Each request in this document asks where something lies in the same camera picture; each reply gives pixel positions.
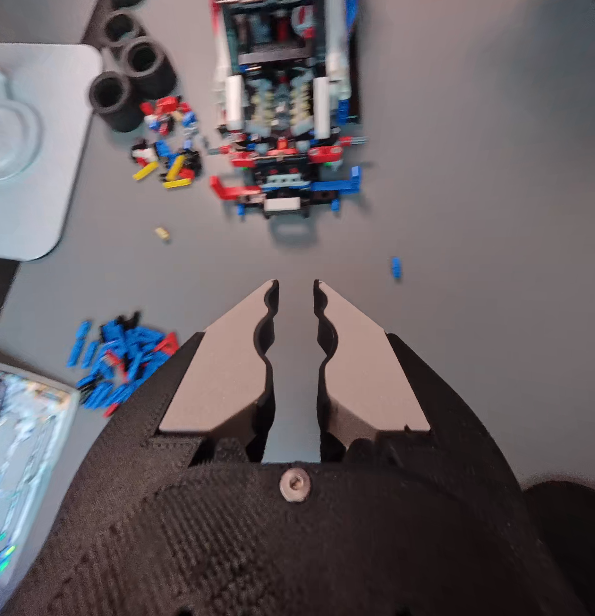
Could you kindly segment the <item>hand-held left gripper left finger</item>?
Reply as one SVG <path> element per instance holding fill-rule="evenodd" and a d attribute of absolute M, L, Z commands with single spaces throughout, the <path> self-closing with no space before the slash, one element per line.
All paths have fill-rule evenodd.
<path fill-rule="evenodd" d="M 158 431 L 211 445 L 234 439 L 260 463 L 275 419 L 273 369 L 279 282 L 269 280 L 207 327 Z"/>

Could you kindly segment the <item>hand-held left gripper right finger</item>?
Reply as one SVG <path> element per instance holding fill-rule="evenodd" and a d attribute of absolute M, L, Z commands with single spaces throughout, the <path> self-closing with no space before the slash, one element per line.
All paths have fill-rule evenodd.
<path fill-rule="evenodd" d="M 321 455 L 345 455 L 356 441 L 428 434 L 429 420 L 386 331 L 321 280 L 313 300 L 325 353 L 317 392 Z"/>

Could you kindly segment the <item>pile of blue brick pins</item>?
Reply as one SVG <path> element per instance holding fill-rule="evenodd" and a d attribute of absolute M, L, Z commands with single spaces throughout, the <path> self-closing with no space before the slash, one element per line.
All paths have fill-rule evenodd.
<path fill-rule="evenodd" d="M 176 331 L 143 323 L 141 312 L 118 315 L 98 327 L 82 320 L 66 366 L 83 371 L 80 405 L 109 418 L 179 349 Z"/>

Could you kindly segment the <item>white book stand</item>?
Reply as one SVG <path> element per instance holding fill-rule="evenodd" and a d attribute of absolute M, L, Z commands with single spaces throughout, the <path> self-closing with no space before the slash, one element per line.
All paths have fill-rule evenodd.
<path fill-rule="evenodd" d="M 33 261 L 59 241 L 101 68 L 84 44 L 0 43 L 0 259 Z"/>

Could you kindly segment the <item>toy brick race car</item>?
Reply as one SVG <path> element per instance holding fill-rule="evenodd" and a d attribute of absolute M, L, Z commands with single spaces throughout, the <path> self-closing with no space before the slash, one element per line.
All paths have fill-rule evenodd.
<path fill-rule="evenodd" d="M 345 151 L 367 143 L 346 132 L 361 122 L 359 1 L 211 1 L 217 51 L 217 131 L 242 185 L 209 184 L 237 215 L 266 219 L 358 195 L 362 170 L 333 179 Z"/>

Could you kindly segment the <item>grey desk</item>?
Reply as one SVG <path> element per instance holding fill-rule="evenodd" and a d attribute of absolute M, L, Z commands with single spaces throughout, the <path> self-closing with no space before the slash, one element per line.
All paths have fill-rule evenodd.
<path fill-rule="evenodd" d="M 338 217 L 239 220 L 203 181 L 172 199 L 93 121 L 0 349 L 73 381 L 79 322 L 140 307 L 183 346 L 110 419 L 78 412 L 54 473 L 74 477 L 1 615 L 588 615 L 522 487 L 595 486 L 595 9 L 363 6 L 370 142 Z M 160 434 L 202 331 L 268 280 L 263 462 Z M 321 455 L 316 280 L 386 331 L 428 434 Z"/>

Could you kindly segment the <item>holographic sticker sheet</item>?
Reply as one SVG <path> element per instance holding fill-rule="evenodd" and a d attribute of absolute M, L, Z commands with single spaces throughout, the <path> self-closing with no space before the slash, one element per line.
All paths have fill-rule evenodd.
<path fill-rule="evenodd" d="M 26 544 L 79 401 L 78 389 L 0 363 L 0 586 Z"/>

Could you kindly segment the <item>pile of mixed brick pieces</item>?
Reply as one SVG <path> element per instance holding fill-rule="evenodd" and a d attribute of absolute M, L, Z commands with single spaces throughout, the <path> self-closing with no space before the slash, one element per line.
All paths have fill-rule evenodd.
<path fill-rule="evenodd" d="M 202 173 L 201 134 L 191 105 L 182 96 L 166 96 L 139 107 L 146 133 L 131 147 L 133 180 L 155 176 L 166 190 L 189 187 Z"/>

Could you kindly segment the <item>black round cushion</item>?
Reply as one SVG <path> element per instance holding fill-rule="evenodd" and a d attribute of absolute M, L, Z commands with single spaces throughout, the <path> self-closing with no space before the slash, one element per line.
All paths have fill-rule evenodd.
<path fill-rule="evenodd" d="M 595 615 L 595 489 L 546 481 L 527 488 L 524 500 L 557 566 Z"/>

